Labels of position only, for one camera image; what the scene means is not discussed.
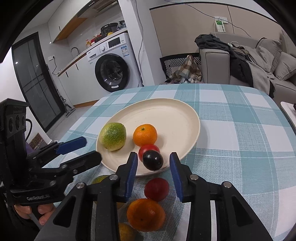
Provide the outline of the person's left hand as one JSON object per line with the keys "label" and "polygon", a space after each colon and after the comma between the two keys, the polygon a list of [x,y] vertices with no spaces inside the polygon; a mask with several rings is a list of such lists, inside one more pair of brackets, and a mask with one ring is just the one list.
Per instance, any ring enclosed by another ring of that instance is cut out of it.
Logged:
{"label": "person's left hand", "polygon": [[30,206],[21,206],[17,204],[14,205],[14,209],[17,214],[23,219],[31,219],[31,216],[34,214],[35,217],[39,217],[39,224],[41,226],[44,226],[56,210],[56,207],[53,203],[39,205],[36,208],[31,208]]}

